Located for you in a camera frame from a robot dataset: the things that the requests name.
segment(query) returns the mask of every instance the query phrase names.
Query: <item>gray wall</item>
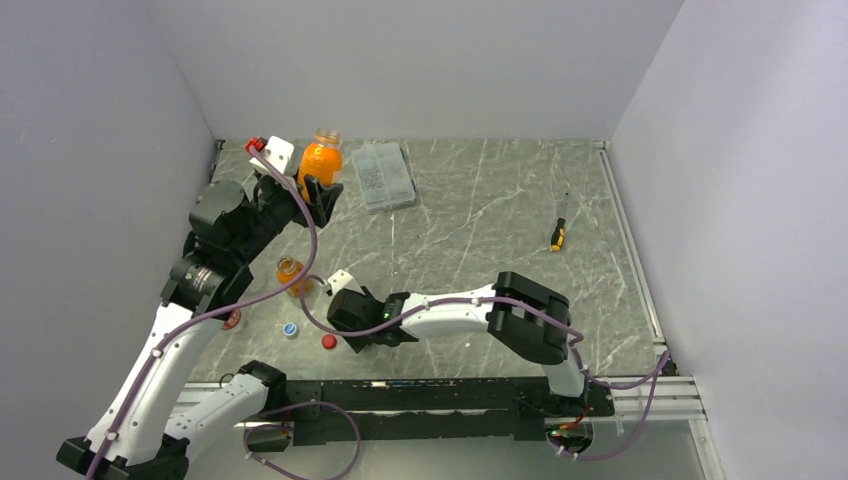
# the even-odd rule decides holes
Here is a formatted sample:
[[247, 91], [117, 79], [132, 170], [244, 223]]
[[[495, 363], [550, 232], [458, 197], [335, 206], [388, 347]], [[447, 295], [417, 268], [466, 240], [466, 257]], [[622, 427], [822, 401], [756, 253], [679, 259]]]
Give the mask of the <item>gray wall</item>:
[[609, 138], [682, 0], [145, 0], [219, 138]]
[[135, 0], [0, 1], [0, 478], [108, 407], [179, 255], [212, 136]]
[[613, 137], [730, 478], [848, 478], [848, 5], [688, 0]]

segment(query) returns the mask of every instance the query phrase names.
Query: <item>gray marble surface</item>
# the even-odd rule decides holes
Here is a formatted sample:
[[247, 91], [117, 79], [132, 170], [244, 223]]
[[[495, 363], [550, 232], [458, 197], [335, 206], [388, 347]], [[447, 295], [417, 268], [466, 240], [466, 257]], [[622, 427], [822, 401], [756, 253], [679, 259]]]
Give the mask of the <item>gray marble surface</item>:
[[[319, 233], [313, 273], [327, 277], [346, 269], [382, 299], [393, 291], [471, 290], [494, 282], [499, 271], [513, 270], [571, 300], [574, 325], [586, 335], [580, 350], [595, 373], [640, 374], [654, 366], [648, 320], [590, 142], [398, 141], [408, 153], [416, 205], [366, 213], [349, 160], [355, 149], [374, 141], [344, 141], [345, 191], [330, 224]], [[243, 145], [225, 144], [215, 179], [235, 179], [252, 188]], [[563, 208], [566, 247], [555, 253], [550, 235]], [[276, 260], [288, 254], [305, 261], [308, 242], [304, 229], [287, 227], [251, 265], [256, 280], [245, 297], [279, 286]], [[316, 315], [326, 312], [326, 297], [317, 291], [310, 297]], [[217, 380], [251, 359], [274, 365], [292, 379], [542, 375], [538, 365], [486, 334], [396, 348], [375, 345], [358, 355], [339, 339], [339, 346], [328, 351], [321, 346], [323, 332], [286, 294], [247, 308], [243, 319], [241, 331], [222, 332], [210, 344], [193, 380]], [[300, 328], [294, 340], [283, 335], [287, 322]]]

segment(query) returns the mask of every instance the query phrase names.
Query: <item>orange bottle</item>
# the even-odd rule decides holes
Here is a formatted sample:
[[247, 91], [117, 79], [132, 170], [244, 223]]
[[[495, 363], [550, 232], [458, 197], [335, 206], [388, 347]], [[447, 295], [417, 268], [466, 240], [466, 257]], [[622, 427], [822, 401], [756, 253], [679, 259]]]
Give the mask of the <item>orange bottle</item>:
[[[280, 258], [280, 261], [277, 262], [277, 280], [280, 281], [280, 285], [285, 285], [297, 276], [301, 270], [303, 270], [302, 263], [288, 255], [284, 255]], [[301, 288], [304, 289], [306, 293], [309, 293], [312, 289], [312, 284], [309, 283], [307, 279], [303, 278], [286, 291], [293, 297], [299, 297]]]
[[303, 188], [303, 198], [309, 201], [306, 175], [312, 175], [321, 185], [330, 186], [338, 181], [342, 169], [342, 152], [339, 151], [339, 132], [319, 128], [313, 141], [303, 152], [297, 183]]

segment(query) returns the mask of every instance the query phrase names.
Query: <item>black mounting base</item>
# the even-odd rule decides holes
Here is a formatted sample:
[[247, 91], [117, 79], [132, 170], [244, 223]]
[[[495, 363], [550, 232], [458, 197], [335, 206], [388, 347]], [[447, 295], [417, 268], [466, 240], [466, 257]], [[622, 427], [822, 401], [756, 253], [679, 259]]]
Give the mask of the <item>black mounting base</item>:
[[[581, 398], [560, 397], [550, 393], [545, 377], [289, 380], [286, 389], [291, 403], [324, 400], [353, 412], [364, 440], [511, 436], [540, 441], [545, 418], [615, 414], [608, 389], [588, 384]], [[289, 419], [295, 446], [354, 440], [347, 420], [328, 409], [294, 410]], [[282, 451], [289, 444], [261, 436], [250, 440], [251, 448], [254, 443], [257, 451]]]

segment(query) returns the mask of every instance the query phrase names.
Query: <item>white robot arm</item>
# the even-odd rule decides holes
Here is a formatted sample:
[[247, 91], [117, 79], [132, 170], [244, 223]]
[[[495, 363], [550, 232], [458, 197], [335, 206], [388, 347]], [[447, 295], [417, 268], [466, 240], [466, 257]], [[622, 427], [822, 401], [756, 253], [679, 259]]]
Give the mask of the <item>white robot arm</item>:
[[525, 360], [540, 364], [554, 394], [577, 398], [585, 391], [586, 379], [568, 347], [569, 335], [529, 311], [493, 301], [515, 299], [571, 325], [564, 296], [517, 273], [501, 272], [494, 284], [467, 292], [392, 293], [385, 302], [375, 299], [344, 270], [333, 274], [328, 283], [333, 299], [327, 320], [339, 331], [363, 331], [406, 315], [400, 324], [373, 335], [345, 336], [357, 353], [372, 343], [394, 347], [437, 335], [488, 332]]

